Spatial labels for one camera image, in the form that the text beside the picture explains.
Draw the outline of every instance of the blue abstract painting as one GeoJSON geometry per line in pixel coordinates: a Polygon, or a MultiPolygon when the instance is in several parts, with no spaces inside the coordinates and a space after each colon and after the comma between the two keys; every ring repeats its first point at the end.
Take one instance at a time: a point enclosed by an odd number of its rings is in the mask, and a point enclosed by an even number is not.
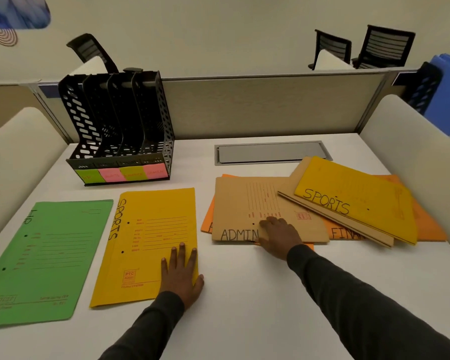
{"type": "Polygon", "coordinates": [[[0,29],[43,29],[50,20],[45,0],[0,0],[0,29]]]}

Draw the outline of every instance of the black mesh chair backrest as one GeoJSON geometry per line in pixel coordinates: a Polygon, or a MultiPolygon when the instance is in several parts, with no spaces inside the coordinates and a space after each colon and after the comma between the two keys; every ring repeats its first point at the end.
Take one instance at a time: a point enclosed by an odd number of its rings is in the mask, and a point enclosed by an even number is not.
{"type": "Polygon", "coordinates": [[[362,51],[354,67],[403,67],[412,48],[415,33],[369,25],[362,51]]]}
{"type": "Polygon", "coordinates": [[[331,54],[341,59],[347,64],[350,64],[350,56],[352,54],[352,42],[347,39],[339,38],[338,36],[327,34],[323,31],[315,29],[317,32],[317,45],[315,47],[315,61],[312,69],[315,69],[318,54],[322,49],[326,49],[331,54]]]}
{"type": "Polygon", "coordinates": [[[118,73],[119,69],[113,62],[112,58],[107,54],[100,43],[91,34],[82,34],[72,41],[66,43],[66,46],[72,48],[83,63],[91,60],[95,56],[99,56],[105,64],[108,73],[118,73]]]}

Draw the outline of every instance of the blue folder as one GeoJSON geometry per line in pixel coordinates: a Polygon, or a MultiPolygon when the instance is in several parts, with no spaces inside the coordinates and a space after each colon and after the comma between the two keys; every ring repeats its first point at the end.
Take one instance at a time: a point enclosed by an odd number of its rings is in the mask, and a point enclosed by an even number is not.
{"type": "Polygon", "coordinates": [[[441,69],[443,78],[424,116],[450,136],[450,55],[436,55],[431,60],[431,64],[441,69]]]}

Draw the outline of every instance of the white wall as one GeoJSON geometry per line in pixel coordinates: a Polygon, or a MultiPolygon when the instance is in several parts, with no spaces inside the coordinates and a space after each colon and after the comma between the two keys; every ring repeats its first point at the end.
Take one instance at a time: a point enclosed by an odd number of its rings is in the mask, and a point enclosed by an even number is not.
{"type": "Polygon", "coordinates": [[[96,36],[119,69],[162,76],[307,72],[314,29],[360,51],[367,24],[417,33],[408,65],[450,53],[450,0],[46,0],[51,24],[0,46],[0,80],[53,78],[81,62],[65,44],[96,36]]]}

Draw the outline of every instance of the yellow file folder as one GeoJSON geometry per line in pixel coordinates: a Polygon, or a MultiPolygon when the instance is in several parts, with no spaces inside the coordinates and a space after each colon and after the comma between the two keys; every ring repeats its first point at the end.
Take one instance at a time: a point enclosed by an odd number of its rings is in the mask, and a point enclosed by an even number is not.
{"type": "MultiPolygon", "coordinates": [[[[188,260],[197,247],[194,188],[120,195],[90,307],[154,299],[161,260],[180,242],[188,260]]],[[[198,265],[193,282],[197,276],[198,265]]]]}
{"type": "Polygon", "coordinates": [[[417,243],[412,195],[404,186],[315,156],[295,195],[409,244],[417,243]]]}

